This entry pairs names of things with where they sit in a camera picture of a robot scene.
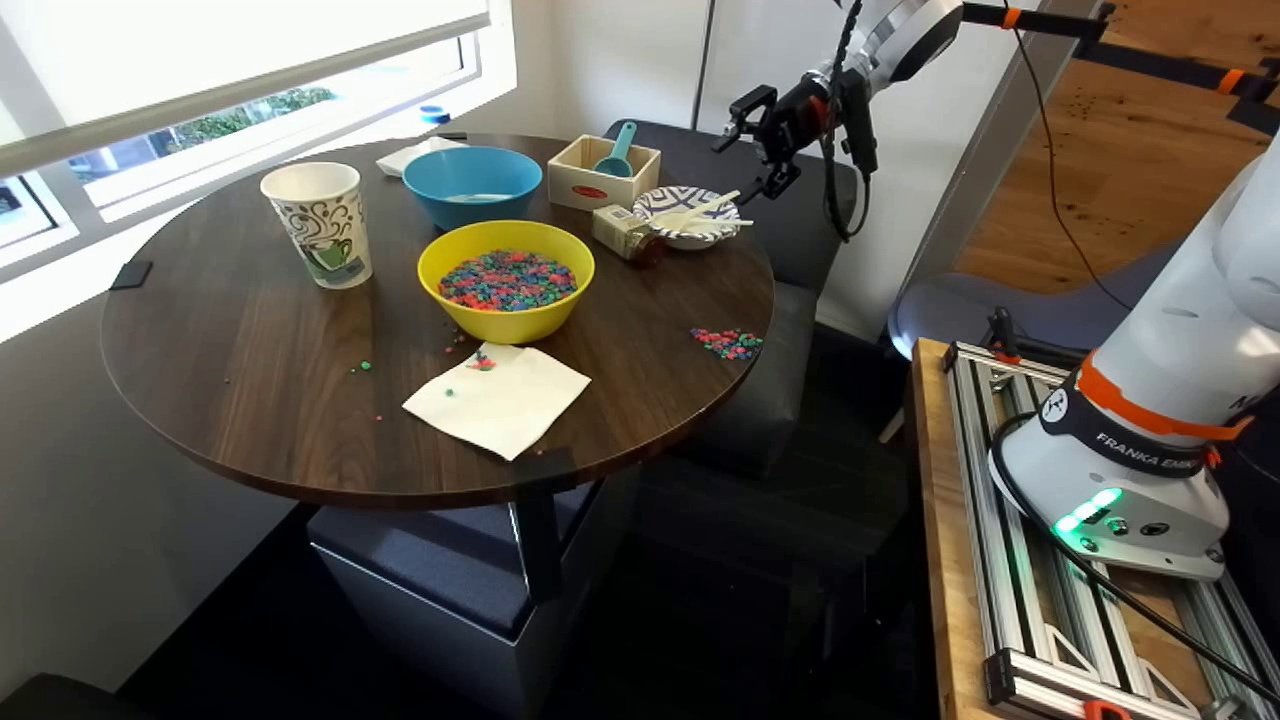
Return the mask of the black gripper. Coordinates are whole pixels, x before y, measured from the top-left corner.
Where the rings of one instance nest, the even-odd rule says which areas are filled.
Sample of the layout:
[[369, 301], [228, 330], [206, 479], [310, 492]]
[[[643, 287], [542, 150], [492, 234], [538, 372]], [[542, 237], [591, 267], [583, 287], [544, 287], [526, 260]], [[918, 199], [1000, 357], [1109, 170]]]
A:
[[868, 82], [860, 74], [808, 74], [787, 92], [756, 83], [729, 104], [719, 150], [748, 135], [765, 159], [756, 187], [776, 199], [798, 177], [798, 155], [845, 139], [855, 170], [868, 170]]

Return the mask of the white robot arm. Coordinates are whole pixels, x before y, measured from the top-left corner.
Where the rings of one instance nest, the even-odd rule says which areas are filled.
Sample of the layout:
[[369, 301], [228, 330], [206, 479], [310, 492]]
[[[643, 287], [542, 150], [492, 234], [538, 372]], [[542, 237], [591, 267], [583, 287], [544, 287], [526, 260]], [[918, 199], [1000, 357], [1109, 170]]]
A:
[[[875, 163], [868, 101], [918, 75], [976, 23], [1055, 31], [1106, 48], [1083, 17], [969, 0], [841, 0], [835, 55], [782, 92], [729, 104], [729, 132], [765, 155], [759, 191], [798, 177], [798, 152], [841, 135]], [[1160, 575], [1218, 581], [1228, 504], [1218, 452], [1249, 434], [1280, 384], [1280, 139], [1201, 216], [1132, 311], [1028, 420], [990, 444], [994, 483], [1048, 540]]]

